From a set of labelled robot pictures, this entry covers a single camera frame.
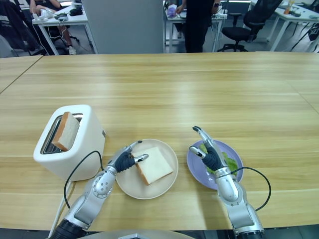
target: beige plate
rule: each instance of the beige plate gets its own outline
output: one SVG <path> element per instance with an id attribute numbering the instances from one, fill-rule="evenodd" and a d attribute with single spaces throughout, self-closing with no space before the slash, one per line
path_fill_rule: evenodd
<path id="1" fill-rule="evenodd" d="M 134 147 L 132 154 L 134 155 L 134 152 L 153 147 L 159 148 L 163 157 L 167 160 L 174 171 L 171 174 L 155 181 L 149 186 L 146 186 L 142 181 L 136 166 L 117 174 L 116 181 L 118 182 L 118 185 L 123 192 L 133 198 L 156 198 L 167 192 L 167 190 L 171 188 L 176 180 L 178 173 L 178 160 L 175 152 L 168 144 L 156 139 L 143 139 L 143 143 L 140 143 Z"/>

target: green lettuce leaf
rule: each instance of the green lettuce leaf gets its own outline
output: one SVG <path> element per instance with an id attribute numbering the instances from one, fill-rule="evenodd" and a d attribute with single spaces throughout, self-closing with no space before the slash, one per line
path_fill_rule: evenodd
<path id="1" fill-rule="evenodd" d="M 206 149 L 206 147 L 205 147 L 205 145 L 203 143 L 199 146 L 199 149 L 202 150 L 204 153 L 208 153 L 207 149 Z M 222 152 L 222 153 L 223 153 L 223 155 L 225 157 L 226 163 L 227 163 L 230 171 L 235 171 L 236 169 L 238 169 L 238 165 L 237 165 L 236 160 L 234 160 L 232 158 L 229 158 L 226 152 Z M 215 171 L 211 170 L 208 167 L 206 167 L 206 168 L 207 168 L 207 172 L 208 173 L 211 173 L 211 174 L 215 175 Z"/>

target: robotic arm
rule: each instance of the robotic arm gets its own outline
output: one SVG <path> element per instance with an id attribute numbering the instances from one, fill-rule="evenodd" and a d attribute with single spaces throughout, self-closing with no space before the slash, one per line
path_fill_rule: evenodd
<path id="1" fill-rule="evenodd" d="M 215 171 L 218 195 L 227 208 L 235 235 L 240 239 L 264 239 L 264 228 L 255 209 L 247 201 L 246 190 L 231 174 L 219 147 L 200 127 L 194 126 L 193 130 L 202 137 L 208 153 L 195 146 L 189 149 L 199 156 L 207 167 Z"/>
<path id="2" fill-rule="evenodd" d="M 73 203 L 50 239 L 76 239 L 85 235 L 84 230 L 90 227 L 111 193 L 116 174 L 148 158 L 147 154 L 132 157 L 133 147 L 139 143 L 142 141 L 136 141 L 116 152 L 106 169 L 87 182 L 83 195 Z"/>
<path id="3" fill-rule="evenodd" d="M 246 190 L 231 173 L 219 147 L 200 127 L 194 126 L 193 130 L 202 137 L 208 153 L 194 146 L 189 149 L 215 171 L 218 195 L 227 208 L 235 235 L 239 239 L 264 239 L 263 226 L 255 209 L 247 201 Z M 132 157 L 132 149 L 138 143 L 142 141 L 120 149 L 108 162 L 106 169 L 87 182 L 84 194 L 74 202 L 50 239 L 76 239 L 85 236 L 84 230 L 90 227 L 111 193 L 116 174 L 148 158 L 147 154 Z"/>

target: slice of bread in toaster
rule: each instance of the slice of bread in toaster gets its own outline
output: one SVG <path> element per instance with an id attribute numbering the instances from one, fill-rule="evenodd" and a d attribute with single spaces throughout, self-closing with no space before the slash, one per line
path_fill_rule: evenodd
<path id="1" fill-rule="evenodd" d="M 70 150 L 79 126 L 80 122 L 70 112 L 65 112 L 52 143 L 62 151 Z"/>
<path id="2" fill-rule="evenodd" d="M 163 157 L 158 147 L 136 152 L 134 153 L 134 156 L 137 157 L 145 153 L 148 154 L 149 157 L 146 160 L 137 163 L 136 167 L 146 185 L 150 185 L 156 180 L 173 172 L 172 167 Z"/>

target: white toaster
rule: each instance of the white toaster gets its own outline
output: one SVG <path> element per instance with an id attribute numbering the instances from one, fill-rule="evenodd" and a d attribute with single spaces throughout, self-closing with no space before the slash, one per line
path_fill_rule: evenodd
<path id="1" fill-rule="evenodd" d="M 80 126 L 71 149 L 61 151 L 52 144 L 52 140 L 65 112 L 71 112 L 80 122 Z M 103 156 L 104 143 L 105 131 L 90 106 L 63 106 L 51 116 L 35 147 L 33 158 L 46 169 L 66 180 L 76 165 L 90 152 L 96 150 Z M 93 153 L 76 169 L 70 181 L 92 178 L 99 168 L 99 155 Z"/>

